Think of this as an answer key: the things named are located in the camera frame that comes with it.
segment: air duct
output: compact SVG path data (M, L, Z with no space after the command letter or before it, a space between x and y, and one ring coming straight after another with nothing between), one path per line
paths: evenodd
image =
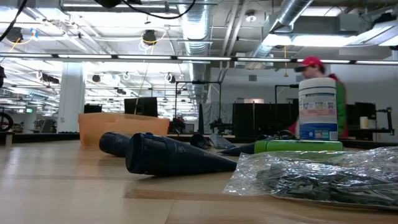
M178 9L180 12L184 12L187 7L186 5L179 5ZM208 38L210 9L211 7L208 5L196 4L182 17L181 25L184 39L194 40L185 43L187 55L208 55L209 44L200 41ZM189 67L191 81L208 81L210 79L210 67L207 64L191 63ZM208 90L208 85L193 85L193 95L197 101L206 101L207 94L203 89Z
M304 10L309 7L313 0L285 0L280 6L280 10L275 14L267 16L264 23L262 33L264 40L251 54L251 57L264 58L268 56L269 52L274 47L267 43L266 37L275 29L286 27L286 32L293 30L293 23L300 17ZM245 65L246 69L252 70L255 68L264 68L265 65L258 62L248 62Z

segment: table surface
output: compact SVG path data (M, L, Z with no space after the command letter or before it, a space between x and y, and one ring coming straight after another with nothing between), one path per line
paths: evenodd
M0 219L10 223L397 223L392 212L222 194L232 172L153 177L79 141L0 148Z

